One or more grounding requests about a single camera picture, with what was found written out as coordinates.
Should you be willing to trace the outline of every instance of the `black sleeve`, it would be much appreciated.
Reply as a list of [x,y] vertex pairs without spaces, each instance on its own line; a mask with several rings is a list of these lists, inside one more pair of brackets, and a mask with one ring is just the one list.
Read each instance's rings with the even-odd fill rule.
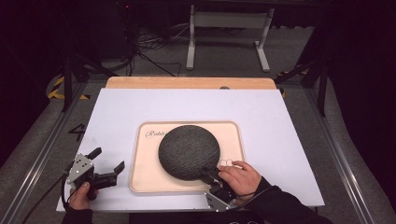
[[[256,193],[270,188],[271,185],[262,177]],[[254,211],[262,219],[273,224],[331,224],[326,217],[321,217],[310,208],[301,204],[293,195],[273,188],[265,191],[258,198],[247,205],[247,209]]]
[[92,210],[75,210],[71,207],[66,208],[66,215],[62,224],[92,224]]

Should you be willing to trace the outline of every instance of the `dark background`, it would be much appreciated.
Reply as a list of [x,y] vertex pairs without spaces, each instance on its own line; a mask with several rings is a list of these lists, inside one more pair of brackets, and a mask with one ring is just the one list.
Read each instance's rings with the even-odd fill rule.
[[[62,71],[65,53],[56,22],[65,22],[74,50],[100,62],[133,51],[125,41],[125,32],[131,30],[125,27],[132,27],[129,37],[138,23],[167,37],[168,26],[188,22],[189,17],[173,13],[189,12],[188,6],[136,5],[130,8],[131,18],[139,22],[130,24],[123,23],[111,2],[84,6],[58,1],[64,14],[53,21],[59,8],[42,2],[0,1],[1,165],[49,103],[46,88]],[[84,13],[87,7],[91,15]],[[329,75],[352,141],[396,208],[396,16],[392,1],[349,1],[345,9],[337,16],[279,9],[273,25],[322,27],[312,34],[299,63],[329,59]],[[156,10],[162,10],[163,17],[153,19],[150,14]],[[102,27],[94,25],[97,21]]]

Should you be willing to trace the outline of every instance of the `gray floor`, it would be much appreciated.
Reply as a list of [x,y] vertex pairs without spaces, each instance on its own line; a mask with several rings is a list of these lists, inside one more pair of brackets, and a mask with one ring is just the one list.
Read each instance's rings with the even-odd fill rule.
[[[270,73],[263,73],[259,64],[253,41],[260,36],[257,31],[246,30],[233,36],[220,31],[202,31],[196,37],[195,65],[193,71],[185,69],[188,40],[179,41],[162,49],[149,50],[147,55],[155,62],[181,63],[181,76],[187,77],[276,77],[281,71],[289,71],[296,63],[304,44],[312,33],[312,28],[306,29],[271,29],[264,51],[271,67]],[[177,72],[177,65],[164,65],[166,69]],[[118,71],[124,76],[125,69]],[[136,57],[133,76],[167,76],[164,71],[151,63]],[[91,96],[90,100],[78,100],[70,116],[65,121],[59,133],[59,138],[53,142],[49,159],[45,161],[44,169],[37,173],[37,181],[31,192],[27,192],[26,202],[18,206],[15,223],[21,223],[27,212],[41,195],[61,176],[62,169],[74,159],[79,142],[77,135],[68,133],[80,123],[87,125],[98,92],[106,85],[104,76],[98,75],[85,86],[84,94]],[[299,135],[305,154],[316,174],[325,206],[318,212],[331,219],[334,223],[364,223],[351,201],[345,183],[337,170],[331,153],[328,138],[323,132],[316,116],[316,109],[309,104],[307,90],[298,84],[301,77],[294,77],[279,87],[284,88],[285,104]],[[0,169],[0,217],[9,216],[8,208],[15,204],[14,198],[42,148],[55,128],[57,119],[62,115],[63,101],[51,99],[50,104],[37,119],[28,134],[22,139],[7,163]],[[331,83],[328,85],[326,98],[326,120],[329,122],[332,136],[342,149],[348,165],[356,178],[366,201],[374,223],[396,223],[396,216],[389,205],[388,198],[379,187],[375,178],[364,164],[358,150],[350,140],[344,125]],[[60,223],[64,214],[55,211],[60,197],[60,188],[56,187],[37,207],[27,223]],[[95,213],[94,223],[128,223],[127,214]]]

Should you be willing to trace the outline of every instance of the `hazard tape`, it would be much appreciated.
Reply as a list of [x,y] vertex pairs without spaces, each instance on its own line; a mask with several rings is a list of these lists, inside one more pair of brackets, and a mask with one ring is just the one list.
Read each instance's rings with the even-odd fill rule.
[[[55,98],[55,99],[60,99],[64,100],[64,94],[58,93],[59,88],[61,87],[62,83],[64,83],[64,75],[60,75],[58,77],[58,80],[56,80],[55,84],[52,87],[52,90],[49,93],[49,98]],[[79,97],[80,100],[89,100],[91,99],[90,95],[82,94]]]

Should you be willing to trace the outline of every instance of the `white desk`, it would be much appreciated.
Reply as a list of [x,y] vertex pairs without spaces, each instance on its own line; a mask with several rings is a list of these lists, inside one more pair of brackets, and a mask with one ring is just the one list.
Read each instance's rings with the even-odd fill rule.
[[[118,185],[100,190],[95,211],[204,211],[202,192],[136,193],[129,188],[135,140],[146,121],[232,120],[245,158],[274,185],[308,206],[324,205],[289,113],[277,90],[102,89],[78,153],[97,147],[95,172],[112,172],[121,161]],[[66,197],[69,187],[66,186]],[[58,211],[63,211],[58,203]]]

